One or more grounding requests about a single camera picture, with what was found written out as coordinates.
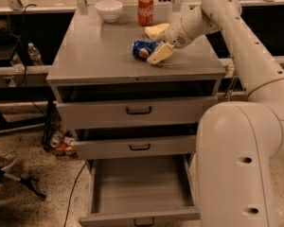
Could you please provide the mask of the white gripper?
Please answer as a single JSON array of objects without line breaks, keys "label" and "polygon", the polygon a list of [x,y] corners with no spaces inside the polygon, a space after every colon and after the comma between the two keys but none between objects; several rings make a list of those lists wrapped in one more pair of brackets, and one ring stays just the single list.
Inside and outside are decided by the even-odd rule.
[{"label": "white gripper", "polygon": [[157,64],[169,58],[173,54],[173,48],[184,48],[192,43],[192,40],[186,35],[181,20],[172,22],[167,31],[162,30],[155,37],[155,40],[161,42],[153,53],[147,58],[147,63]]}]

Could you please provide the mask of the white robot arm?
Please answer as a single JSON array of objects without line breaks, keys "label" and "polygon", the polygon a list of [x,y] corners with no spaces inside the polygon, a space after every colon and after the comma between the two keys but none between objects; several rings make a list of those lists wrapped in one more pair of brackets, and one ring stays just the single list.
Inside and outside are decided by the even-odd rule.
[{"label": "white robot arm", "polygon": [[156,64],[219,31],[247,96],[207,110],[196,136],[202,227],[278,227],[269,161],[284,154],[284,69],[242,20],[238,0],[200,6],[154,33]]}]

